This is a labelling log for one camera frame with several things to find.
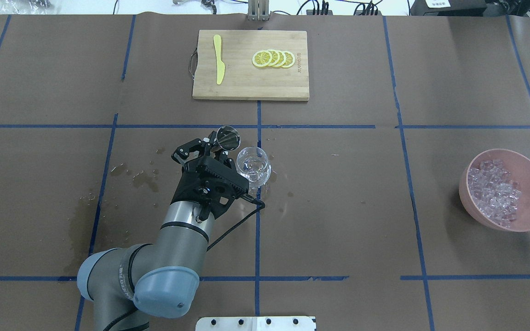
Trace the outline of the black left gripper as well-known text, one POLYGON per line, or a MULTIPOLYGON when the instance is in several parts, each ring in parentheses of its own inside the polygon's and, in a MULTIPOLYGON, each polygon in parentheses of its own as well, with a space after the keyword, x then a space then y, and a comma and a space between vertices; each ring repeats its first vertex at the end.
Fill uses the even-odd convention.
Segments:
POLYGON ((199 220, 219 218, 233 202, 249 193, 249 182, 232 168, 229 152, 204 156, 207 142, 196 138, 179 147, 171 155, 181 164, 181 178, 171 204, 181 201, 200 206, 199 220))

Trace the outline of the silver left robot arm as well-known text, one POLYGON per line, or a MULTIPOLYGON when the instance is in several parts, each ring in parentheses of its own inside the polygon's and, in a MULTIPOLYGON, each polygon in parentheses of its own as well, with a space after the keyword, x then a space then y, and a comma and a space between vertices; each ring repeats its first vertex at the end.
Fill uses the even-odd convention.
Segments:
POLYGON ((193 303, 215 220, 237 199, 263 209, 249 193, 229 152, 241 137, 221 126, 174 150, 181 178, 155 243, 95 253, 80 266, 76 284, 94 306, 96 331, 145 331, 150 316, 176 319, 193 303))

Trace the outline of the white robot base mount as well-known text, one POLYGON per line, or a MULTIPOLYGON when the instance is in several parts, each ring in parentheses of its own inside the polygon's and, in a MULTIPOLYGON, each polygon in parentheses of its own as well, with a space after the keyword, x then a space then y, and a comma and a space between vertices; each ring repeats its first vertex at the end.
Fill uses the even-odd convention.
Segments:
POLYGON ((234 316, 200 318, 196 331, 316 331, 311 316, 234 316))

